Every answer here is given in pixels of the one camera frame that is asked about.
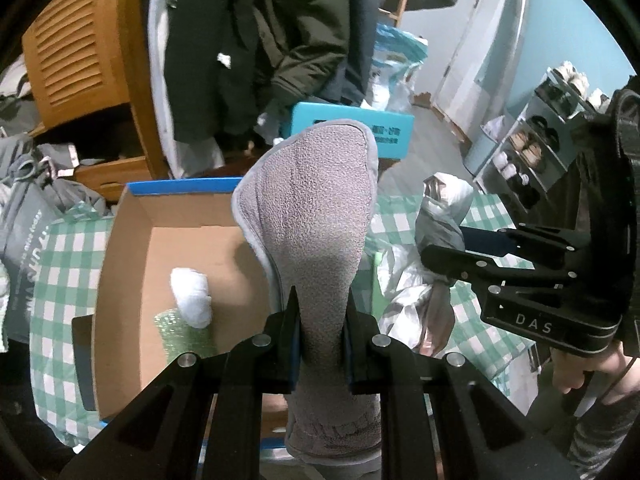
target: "cardboard box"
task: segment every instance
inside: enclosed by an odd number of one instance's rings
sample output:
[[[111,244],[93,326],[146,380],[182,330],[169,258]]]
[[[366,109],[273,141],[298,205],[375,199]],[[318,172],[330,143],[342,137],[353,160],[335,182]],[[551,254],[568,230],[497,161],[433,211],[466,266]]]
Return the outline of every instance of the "cardboard box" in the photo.
[[[92,331],[98,415],[120,412],[166,367],[154,316],[174,308],[169,275],[193,267],[207,275],[210,326],[227,352],[262,331],[268,284],[231,213],[239,178],[129,184],[107,244]]]

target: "white sneaker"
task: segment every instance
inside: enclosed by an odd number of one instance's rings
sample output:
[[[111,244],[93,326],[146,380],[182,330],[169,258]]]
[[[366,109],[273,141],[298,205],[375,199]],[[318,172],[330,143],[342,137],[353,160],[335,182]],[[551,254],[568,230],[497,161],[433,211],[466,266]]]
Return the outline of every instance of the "white sneaker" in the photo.
[[[571,64],[570,61],[563,61],[562,65],[554,69],[554,72],[567,83],[577,73],[575,67]]]
[[[602,104],[600,105],[600,107],[596,108],[596,110],[597,110],[597,112],[599,114],[606,114],[607,110],[609,109],[609,104],[611,103],[611,99],[610,98],[608,98],[607,96],[604,96],[604,97],[605,98],[602,100]]]
[[[516,176],[518,174],[518,168],[516,168],[515,164],[510,162],[500,170],[500,174],[504,180],[509,180],[512,176]]]
[[[609,106],[609,96],[604,94],[602,90],[596,88],[593,93],[587,98],[588,104],[590,104],[594,110],[600,112],[600,109],[605,105],[605,111],[607,110],[607,106]]]
[[[508,163],[509,157],[505,152],[500,152],[497,155],[494,155],[494,166],[498,171],[502,171]]]
[[[569,85],[571,85],[582,99],[587,97],[587,90],[589,89],[589,80],[586,74],[577,72],[569,79]]]
[[[596,88],[589,97],[587,97],[586,101],[588,102],[588,104],[590,104],[594,110],[597,110],[598,108],[600,108],[600,105],[602,104],[602,96],[604,94],[602,93],[602,90],[600,90],[599,88]]]

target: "floor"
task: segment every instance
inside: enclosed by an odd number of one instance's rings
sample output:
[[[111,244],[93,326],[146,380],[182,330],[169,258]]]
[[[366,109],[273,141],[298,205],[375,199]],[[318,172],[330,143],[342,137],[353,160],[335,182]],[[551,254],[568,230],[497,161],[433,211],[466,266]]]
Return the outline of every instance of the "floor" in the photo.
[[[415,121],[409,153],[383,173],[378,193],[421,194],[422,181],[439,171],[471,182],[456,136],[430,110],[413,107],[412,114]]]

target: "plastic bag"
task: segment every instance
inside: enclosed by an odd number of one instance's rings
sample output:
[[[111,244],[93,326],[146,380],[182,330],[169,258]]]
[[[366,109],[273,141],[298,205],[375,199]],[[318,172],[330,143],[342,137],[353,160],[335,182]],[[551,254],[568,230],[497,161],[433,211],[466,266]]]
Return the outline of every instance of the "plastic bag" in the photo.
[[[390,301],[378,323],[380,332],[424,355],[447,345],[455,316],[449,290],[453,283],[425,268],[420,251],[432,244],[464,250],[459,225],[473,194],[467,182],[450,174],[436,173],[425,180],[415,244],[392,246],[378,266],[380,291]]]
[[[501,115],[483,124],[481,128],[495,142],[500,142],[508,129],[505,128],[505,119],[505,116]]]
[[[426,40],[379,23],[367,102],[374,110],[407,111],[414,96],[418,70],[425,59]]]

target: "teal box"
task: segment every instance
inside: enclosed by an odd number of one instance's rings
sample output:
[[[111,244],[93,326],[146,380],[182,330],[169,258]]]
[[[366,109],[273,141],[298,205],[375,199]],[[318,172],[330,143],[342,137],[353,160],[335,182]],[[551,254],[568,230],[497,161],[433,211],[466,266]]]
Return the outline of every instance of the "teal box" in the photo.
[[[289,127],[282,129],[282,137],[300,133],[305,128],[333,119],[353,119],[366,124],[376,137],[378,158],[405,158],[409,150],[414,116],[367,110],[355,106],[324,103],[298,103],[291,111]]]

